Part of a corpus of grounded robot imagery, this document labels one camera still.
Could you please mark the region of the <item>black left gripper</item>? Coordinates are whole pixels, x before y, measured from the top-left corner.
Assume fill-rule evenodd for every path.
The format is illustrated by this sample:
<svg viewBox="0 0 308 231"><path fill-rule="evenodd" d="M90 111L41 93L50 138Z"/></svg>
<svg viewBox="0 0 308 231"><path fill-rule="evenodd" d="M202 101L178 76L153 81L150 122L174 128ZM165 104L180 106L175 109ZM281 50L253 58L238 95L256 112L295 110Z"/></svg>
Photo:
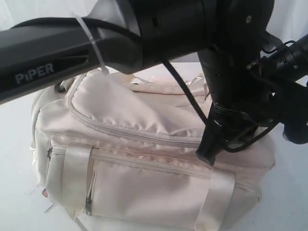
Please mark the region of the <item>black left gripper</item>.
<svg viewBox="0 0 308 231"><path fill-rule="evenodd" d="M214 111L209 113L210 121L196 155L211 166L228 141L224 129L267 126L267 119L260 112L261 105L267 102L266 88L247 69L259 61L260 51L250 47L228 53L214 46L198 52Z"/></svg>

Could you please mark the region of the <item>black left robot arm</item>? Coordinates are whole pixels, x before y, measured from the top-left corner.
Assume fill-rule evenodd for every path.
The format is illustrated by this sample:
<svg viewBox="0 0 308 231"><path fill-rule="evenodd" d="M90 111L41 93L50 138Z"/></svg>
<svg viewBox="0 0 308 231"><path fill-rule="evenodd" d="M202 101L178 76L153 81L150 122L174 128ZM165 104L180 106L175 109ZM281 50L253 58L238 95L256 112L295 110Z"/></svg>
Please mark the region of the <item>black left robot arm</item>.
<svg viewBox="0 0 308 231"><path fill-rule="evenodd" d="M259 106L260 57L272 0L99 0L81 18L41 17L0 34L6 103L104 64L125 74L163 64L206 124L197 155L240 152L272 129ZM205 116L170 60L196 52L213 99Z"/></svg>

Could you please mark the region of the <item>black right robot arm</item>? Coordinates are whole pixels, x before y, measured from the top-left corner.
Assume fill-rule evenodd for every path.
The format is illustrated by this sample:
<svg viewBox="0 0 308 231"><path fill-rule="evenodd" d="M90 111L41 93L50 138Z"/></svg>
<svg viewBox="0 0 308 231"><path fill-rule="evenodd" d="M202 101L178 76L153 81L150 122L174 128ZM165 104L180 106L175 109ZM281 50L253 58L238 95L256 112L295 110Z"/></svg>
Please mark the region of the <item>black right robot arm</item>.
<svg viewBox="0 0 308 231"><path fill-rule="evenodd" d="M261 58L261 76L278 88L261 115L284 124L284 135L295 144L308 142L308 88L297 83L308 74L308 36L288 41Z"/></svg>

